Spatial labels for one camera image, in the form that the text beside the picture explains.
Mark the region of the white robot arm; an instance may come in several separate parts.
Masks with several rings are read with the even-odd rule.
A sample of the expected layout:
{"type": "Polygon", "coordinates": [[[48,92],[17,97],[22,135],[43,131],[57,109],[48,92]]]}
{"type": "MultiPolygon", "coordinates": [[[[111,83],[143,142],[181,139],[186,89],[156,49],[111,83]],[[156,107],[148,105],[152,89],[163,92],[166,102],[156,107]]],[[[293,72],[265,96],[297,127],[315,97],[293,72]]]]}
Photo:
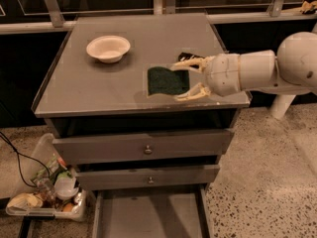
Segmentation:
{"type": "Polygon", "coordinates": [[[275,96],[269,112],[280,119],[297,95],[317,94],[317,33],[292,34],[281,42],[276,52],[219,54],[179,61],[170,69],[194,71],[204,78],[177,95],[178,101],[260,91],[275,96]]]}

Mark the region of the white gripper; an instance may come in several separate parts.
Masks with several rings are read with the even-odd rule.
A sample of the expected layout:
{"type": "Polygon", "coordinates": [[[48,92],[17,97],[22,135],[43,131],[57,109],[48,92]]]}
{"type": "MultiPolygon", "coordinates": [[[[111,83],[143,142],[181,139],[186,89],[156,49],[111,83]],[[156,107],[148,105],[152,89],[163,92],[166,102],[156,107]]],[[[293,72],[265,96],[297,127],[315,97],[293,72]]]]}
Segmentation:
{"type": "Polygon", "coordinates": [[[240,56],[237,54],[220,54],[213,57],[194,58],[174,63],[172,71],[189,70],[202,73],[205,70],[206,87],[199,82],[187,92],[175,95],[176,101],[190,101],[200,99],[215,93],[219,96],[228,96],[241,91],[239,80],[240,56]]]}

